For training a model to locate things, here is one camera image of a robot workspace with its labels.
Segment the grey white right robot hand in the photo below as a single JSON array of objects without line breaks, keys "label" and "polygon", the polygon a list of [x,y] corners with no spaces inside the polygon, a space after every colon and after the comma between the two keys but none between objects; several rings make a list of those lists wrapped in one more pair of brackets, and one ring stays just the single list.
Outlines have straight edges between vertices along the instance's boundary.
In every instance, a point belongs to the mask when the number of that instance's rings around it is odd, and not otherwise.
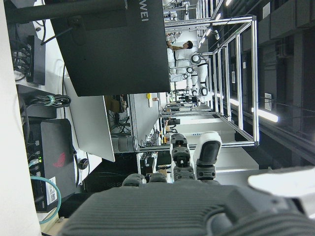
[{"label": "grey white right robot hand", "polygon": [[144,182],[131,174],[121,187],[92,194],[62,236],[312,236],[315,222],[295,199],[251,187],[221,185],[215,163],[222,145],[203,133],[193,154],[182,134],[171,137],[173,183],[161,173]]}]

